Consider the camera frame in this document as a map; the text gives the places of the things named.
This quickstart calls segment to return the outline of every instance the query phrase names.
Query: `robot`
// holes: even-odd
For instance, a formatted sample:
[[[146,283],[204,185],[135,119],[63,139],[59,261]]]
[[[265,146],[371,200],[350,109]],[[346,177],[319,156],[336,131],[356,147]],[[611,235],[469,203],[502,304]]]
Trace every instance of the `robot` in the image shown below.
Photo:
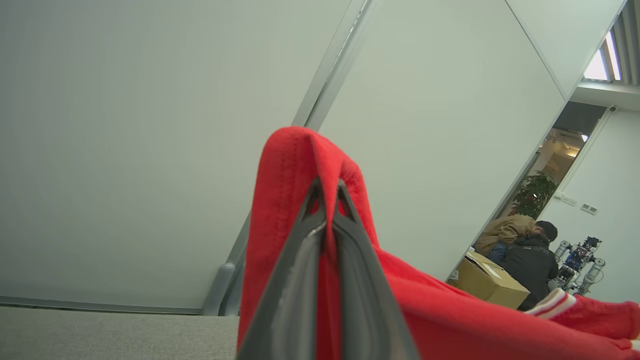
[[[573,291],[578,295],[585,295],[589,292],[591,285],[602,280],[596,280],[602,273],[605,261],[595,258],[593,253],[600,247],[601,241],[596,238],[587,237],[582,244],[571,245],[568,241],[562,241],[560,247],[554,253],[556,262],[560,263],[561,258],[569,251],[569,256],[560,266],[558,276],[549,281],[548,285],[551,290],[561,288],[564,291]],[[577,282],[580,273],[588,263],[593,263],[589,272],[584,276],[582,283]]]

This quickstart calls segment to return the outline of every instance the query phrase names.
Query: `gray floor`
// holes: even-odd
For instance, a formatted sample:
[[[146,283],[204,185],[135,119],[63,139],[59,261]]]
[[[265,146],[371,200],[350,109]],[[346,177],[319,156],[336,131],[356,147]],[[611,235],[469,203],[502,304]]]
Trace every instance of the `gray floor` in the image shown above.
[[[0,306],[0,359],[231,360],[238,320]]]

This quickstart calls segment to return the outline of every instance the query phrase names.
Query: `ceiling light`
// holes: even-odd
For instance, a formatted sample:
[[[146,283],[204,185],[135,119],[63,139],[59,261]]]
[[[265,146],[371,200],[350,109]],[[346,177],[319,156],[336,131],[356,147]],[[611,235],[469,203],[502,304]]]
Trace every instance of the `ceiling light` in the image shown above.
[[[598,49],[587,71],[584,72],[584,77],[594,80],[609,80],[607,79],[607,71],[604,69],[604,61],[602,60],[602,52]]]
[[[618,59],[616,58],[616,50],[613,46],[613,37],[611,36],[611,31],[607,33],[605,42],[607,43],[607,50],[609,50],[609,57],[611,59],[611,65],[613,67],[613,77],[616,80],[620,80],[620,67],[618,66]]]

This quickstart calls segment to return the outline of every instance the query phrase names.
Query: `white stripe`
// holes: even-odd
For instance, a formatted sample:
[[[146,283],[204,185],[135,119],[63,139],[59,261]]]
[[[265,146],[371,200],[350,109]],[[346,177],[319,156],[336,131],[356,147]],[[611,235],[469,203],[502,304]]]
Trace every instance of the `white stripe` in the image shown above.
[[[547,295],[541,302],[533,309],[526,311],[525,314],[536,316],[542,311],[547,311],[556,306],[557,303],[564,298],[564,291],[561,288],[556,288]]]
[[[552,317],[559,315],[560,313],[564,313],[567,309],[569,309],[576,302],[578,302],[578,300],[576,300],[575,297],[573,297],[573,295],[571,294],[567,294],[567,295],[568,296],[564,302],[558,304],[556,307],[553,308],[553,310],[549,311],[548,313],[541,314],[538,317],[541,319],[551,319]]]

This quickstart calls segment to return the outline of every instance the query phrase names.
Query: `potted plant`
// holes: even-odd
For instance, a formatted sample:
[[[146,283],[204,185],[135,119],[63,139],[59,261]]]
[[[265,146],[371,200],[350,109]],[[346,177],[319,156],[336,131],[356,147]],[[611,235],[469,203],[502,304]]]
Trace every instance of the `potted plant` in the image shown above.
[[[527,215],[537,218],[545,204],[553,196],[558,182],[549,173],[538,171],[537,175],[525,177],[518,192],[513,197],[514,207],[511,214]]]

